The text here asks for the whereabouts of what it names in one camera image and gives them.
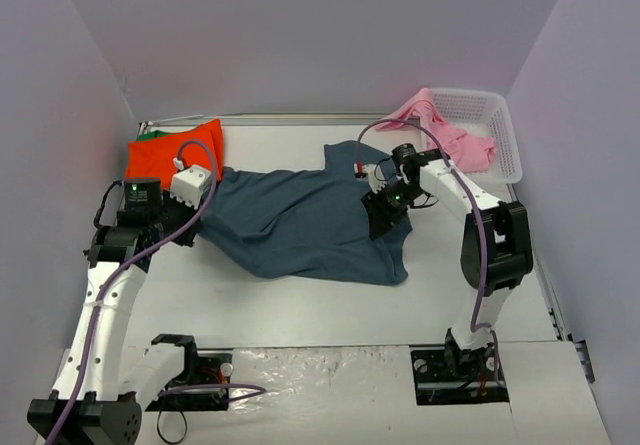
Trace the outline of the blue t shirt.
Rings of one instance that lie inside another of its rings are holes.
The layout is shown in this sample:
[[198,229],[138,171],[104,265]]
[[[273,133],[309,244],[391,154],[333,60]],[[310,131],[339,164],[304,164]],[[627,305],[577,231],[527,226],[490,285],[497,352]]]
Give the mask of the blue t shirt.
[[370,239],[361,202],[369,186],[354,176],[355,157],[377,163],[386,155],[350,140],[325,146],[321,170],[225,168],[200,236],[259,278],[401,284],[408,277],[403,246],[411,223],[403,218]]

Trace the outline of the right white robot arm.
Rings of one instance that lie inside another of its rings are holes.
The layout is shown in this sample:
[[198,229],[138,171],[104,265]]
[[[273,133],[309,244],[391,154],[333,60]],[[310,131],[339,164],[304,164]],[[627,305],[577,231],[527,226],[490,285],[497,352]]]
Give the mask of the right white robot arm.
[[527,210],[518,201],[506,202],[479,187],[439,149],[418,152],[403,144],[390,160],[392,180],[383,179],[377,165],[354,166],[356,177],[370,187],[362,203],[371,239],[389,233],[421,196],[435,198],[463,225],[460,267],[469,289],[447,331],[443,363],[450,375],[465,378],[479,366],[477,350],[492,343],[512,291],[532,271]]

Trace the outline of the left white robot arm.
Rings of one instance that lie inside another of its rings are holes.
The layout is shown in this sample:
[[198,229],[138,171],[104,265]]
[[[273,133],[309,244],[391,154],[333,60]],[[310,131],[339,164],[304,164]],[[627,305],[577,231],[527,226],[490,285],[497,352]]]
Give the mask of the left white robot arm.
[[198,168],[157,179],[126,180],[115,225],[100,225],[87,253],[83,309],[66,362],[49,396],[34,399],[27,421],[47,444],[133,444],[143,413],[172,381],[201,371],[195,340],[156,337],[136,366],[119,372],[124,339],[152,255],[174,242],[191,246],[216,188]]

